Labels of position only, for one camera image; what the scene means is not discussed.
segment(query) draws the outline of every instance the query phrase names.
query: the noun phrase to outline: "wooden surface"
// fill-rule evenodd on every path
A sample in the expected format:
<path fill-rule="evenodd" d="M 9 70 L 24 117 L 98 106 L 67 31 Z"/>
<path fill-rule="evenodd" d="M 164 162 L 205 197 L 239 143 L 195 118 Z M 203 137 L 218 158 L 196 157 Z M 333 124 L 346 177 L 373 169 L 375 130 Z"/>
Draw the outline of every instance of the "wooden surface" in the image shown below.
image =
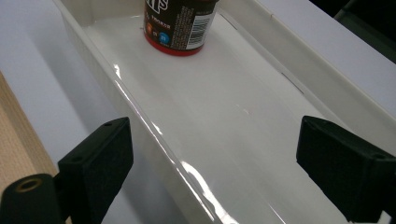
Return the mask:
<path fill-rule="evenodd" d="M 0 72 L 0 192 L 41 173 L 55 175 L 57 170 Z"/>

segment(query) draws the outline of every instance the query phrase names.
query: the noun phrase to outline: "black clamp jaw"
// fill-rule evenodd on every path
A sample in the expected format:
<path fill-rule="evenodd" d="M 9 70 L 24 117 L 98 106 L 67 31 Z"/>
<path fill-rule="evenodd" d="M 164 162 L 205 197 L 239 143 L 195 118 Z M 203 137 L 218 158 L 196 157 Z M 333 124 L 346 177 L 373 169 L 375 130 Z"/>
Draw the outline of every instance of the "black clamp jaw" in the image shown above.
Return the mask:
<path fill-rule="evenodd" d="M 388 152 L 332 122 L 305 116 L 297 162 L 347 221 L 376 223 L 382 211 L 395 220 L 396 158 Z"/>
<path fill-rule="evenodd" d="M 9 185 L 1 224 L 98 224 L 134 162 L 128 118 L 100 126 L 59 162 L 59 174 L 30 175 Z"/>

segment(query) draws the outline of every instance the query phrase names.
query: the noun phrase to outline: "glossy white surface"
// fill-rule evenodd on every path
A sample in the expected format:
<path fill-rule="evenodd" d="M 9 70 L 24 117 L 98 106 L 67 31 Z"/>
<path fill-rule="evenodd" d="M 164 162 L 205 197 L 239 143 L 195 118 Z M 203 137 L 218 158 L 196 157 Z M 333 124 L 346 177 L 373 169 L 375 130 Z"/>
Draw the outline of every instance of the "glossy white surface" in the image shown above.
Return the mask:
<path fill-rule="evenodd" d="M 78 10 L 72 14 L 83 16 Z M 136 127 L 152 136 L 157 146 L 146 140 L 143 154 L 160 162 L 157 172 L 188 221 L 200 223 L 205 212 L 192 214 L 195 205 L 179 200 L 186 196 L 174 189 L 191 190 L 187 198 L 197 200 L 214 222 L 346 222 L 295 162 L 301 117 L 323 115 L 278 70 L 281 65 L 271 65 L 265 50 L 230 24 L 233 18 L 218 14 L 204 49 L 178 58 L 146 42 L 139 13 L 115 17 L 101 11 L 103 17 L 95 18 L 93 9 L 88 14 L 79 19 L 82 27 L 69 21 L 71 36 L 78 36 L 78 48 L 85 44 L 91 51 L 92 56 L 85 49 L 81 53 L 101 74 L 97 78 L 110 98 L 116 94 L 108 87 L 113 82 L 129 104 L 116 107 L 140 120 Z M 163 172 L 169 164 L 173 171 Z M 178 176 L 187 182 L 173 183 Z"/>

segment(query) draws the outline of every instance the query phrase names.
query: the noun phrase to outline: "tray side wall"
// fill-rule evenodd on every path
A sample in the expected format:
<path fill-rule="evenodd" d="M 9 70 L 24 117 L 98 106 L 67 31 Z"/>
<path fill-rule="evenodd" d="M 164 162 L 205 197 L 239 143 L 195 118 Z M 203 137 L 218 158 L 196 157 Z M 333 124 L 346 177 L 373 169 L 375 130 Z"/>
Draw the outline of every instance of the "tray side wall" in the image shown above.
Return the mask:
<path fill-rule="evenodd" d="M 77 23 L 89 26 L 98 20 L 141 15 L 144 0 L 61 0 Z"/>
<path fill-rule="evenodd" d="M 238 23 L 236 27 L 243 27 L 271 54 L 272 61 L 281 64 L 281 73 L 321 113 L 329 119 L 340 119 L 340 125 L 396 155 L 396 119 L 309 48 L 276 15 L 256 1 L 223 0 L 219 7 Z"/>

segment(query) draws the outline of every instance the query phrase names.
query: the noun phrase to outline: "white tray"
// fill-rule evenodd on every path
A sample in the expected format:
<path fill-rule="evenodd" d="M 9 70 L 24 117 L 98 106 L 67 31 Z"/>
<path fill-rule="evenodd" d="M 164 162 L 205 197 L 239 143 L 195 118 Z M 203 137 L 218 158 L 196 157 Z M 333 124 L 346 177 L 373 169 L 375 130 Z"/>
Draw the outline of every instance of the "white tray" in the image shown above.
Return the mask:
<path fill-rule="evenodd" d="M 296 163 L 303 115 L 395 154 L 395 118 L 254 0 L 220 0 L 184 58 L 146 41 L 144 0 L 54 2 L 190 223 L 347 223 Z"/>

